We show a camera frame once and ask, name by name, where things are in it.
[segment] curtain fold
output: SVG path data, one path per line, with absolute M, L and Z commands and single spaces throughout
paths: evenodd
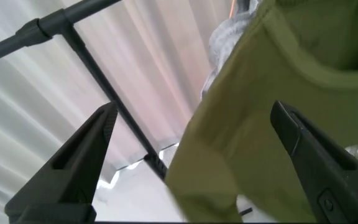
M 78 0 L 0 0 L 0 41 Z M 155 150 L 178 142 L 210 71 L 208 39 L 225 0 L 124 0 L 75 24 Z M 0 59 L 0 222 L 3 205 L 109 100 L 57 35 Z M 119 116 L 105 175 L 146 151 Z

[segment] olive green t-shirt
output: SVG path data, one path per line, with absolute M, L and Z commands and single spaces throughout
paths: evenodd
M 241 222 L 245 195 L 280 222 L 315 222 L 270 124 L 294 106 L 358 145 L 358 0 L 264 0 L 185 130 L 166 184 L 191 222 Z

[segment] white floor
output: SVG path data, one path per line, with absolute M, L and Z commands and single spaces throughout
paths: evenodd
M 169 166 L 176 147 L 164 150 L 163 161 Z M 253 207 L 240 198 L 239 210 Z M 185 222 L 163 182 L 145 162 L 119 171 L 116 184 L 110 189 L 100 187 L 93 200 L 97 221 L 122 222 Z M 257 208 L 243 216 L 244 222 L 274 222 Z

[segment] screw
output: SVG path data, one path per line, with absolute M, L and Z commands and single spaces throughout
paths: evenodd
M 324 206 L 326 207 L 326 209 L 327 209 L 328 211 L 334 210 L 334 205 L 333 205 L 333 203 L 332 203 L 330 200 L 328 200 L 328 199 L 326 199 L 326 200 L 324 201 Z

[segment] gray cloth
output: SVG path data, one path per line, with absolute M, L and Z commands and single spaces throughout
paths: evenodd
M 204 83 L 201 98 L 210 88 L 248 23 L 255 16 L 257 5 L 258 0 L 237 0 L 233 16 L 223 21 L 211 34 L 208 56 L 213 69 Z

